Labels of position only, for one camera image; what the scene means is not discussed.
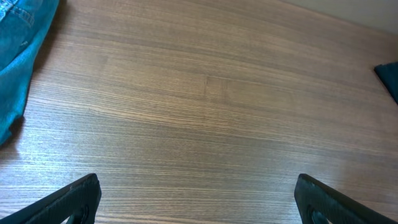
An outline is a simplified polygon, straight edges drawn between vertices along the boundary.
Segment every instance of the black object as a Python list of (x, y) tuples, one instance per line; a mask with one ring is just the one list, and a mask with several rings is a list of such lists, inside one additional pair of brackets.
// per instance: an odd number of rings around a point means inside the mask
[(49, 196), (0, 220), (0, 224), (92, 224), (101, 200), (96, 174), (88, 174)]
[(378, 65), (374, 71), (398, 104), (398, 62)]
[(303, 224), (397, 224), (307, 174), (299, 175), (294, 198)]

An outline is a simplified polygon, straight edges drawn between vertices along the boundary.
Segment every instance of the dark cloth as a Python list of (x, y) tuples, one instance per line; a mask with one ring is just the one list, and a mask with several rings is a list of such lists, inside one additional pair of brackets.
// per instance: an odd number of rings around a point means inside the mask
[(378, 65), (374, 71), (398, 104), (398, 62)]

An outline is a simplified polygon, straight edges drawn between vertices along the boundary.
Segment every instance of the clothing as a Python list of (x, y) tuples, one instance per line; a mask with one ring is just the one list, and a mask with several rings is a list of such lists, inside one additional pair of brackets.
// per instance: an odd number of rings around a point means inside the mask
[(378, 65), (374, 71), (398, 104), (398, 62)]
[(0, 145), (23, 115), (34, 59), (59, 0), (0, 0)]

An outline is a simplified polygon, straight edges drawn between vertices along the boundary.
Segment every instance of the jeans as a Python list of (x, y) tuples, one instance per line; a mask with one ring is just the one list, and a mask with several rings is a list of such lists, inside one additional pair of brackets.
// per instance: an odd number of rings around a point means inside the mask
[(0, 0), (0, 145), (23, 115), (33, 63), (59, 0)]

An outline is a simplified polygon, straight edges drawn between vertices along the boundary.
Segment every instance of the gray wall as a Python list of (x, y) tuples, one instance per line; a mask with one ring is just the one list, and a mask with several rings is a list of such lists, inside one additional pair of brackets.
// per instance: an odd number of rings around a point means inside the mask
[(398, 34), (398, 0), (284, 0), (347, 21)]

